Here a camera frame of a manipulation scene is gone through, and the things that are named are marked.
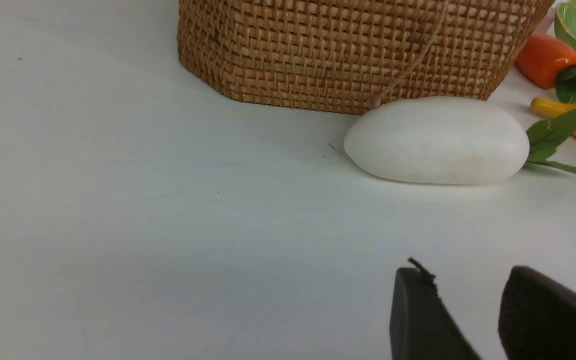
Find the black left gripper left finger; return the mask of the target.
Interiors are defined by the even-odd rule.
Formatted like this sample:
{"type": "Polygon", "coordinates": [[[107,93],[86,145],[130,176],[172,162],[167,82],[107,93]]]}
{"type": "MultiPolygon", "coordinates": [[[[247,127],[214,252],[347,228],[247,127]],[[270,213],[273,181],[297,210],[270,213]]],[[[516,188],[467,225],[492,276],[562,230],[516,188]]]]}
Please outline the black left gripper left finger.
{"type": "Polygon", "coordinates": [[[390,312],[393,360],[479,360],[439,296],[435,275],[418,260],[395,274],[390,312]]]}

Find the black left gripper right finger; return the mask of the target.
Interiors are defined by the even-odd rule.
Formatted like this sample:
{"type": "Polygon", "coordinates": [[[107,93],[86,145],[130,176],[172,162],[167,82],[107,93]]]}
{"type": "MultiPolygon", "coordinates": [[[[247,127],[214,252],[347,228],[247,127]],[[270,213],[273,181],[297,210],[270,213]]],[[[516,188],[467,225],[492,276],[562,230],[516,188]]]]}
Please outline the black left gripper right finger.
{"type": "Polygon", "coordinates": [[[512,267],[498,334],[509,360],[576,360],[576,292],[536,269],[512,267]]]}

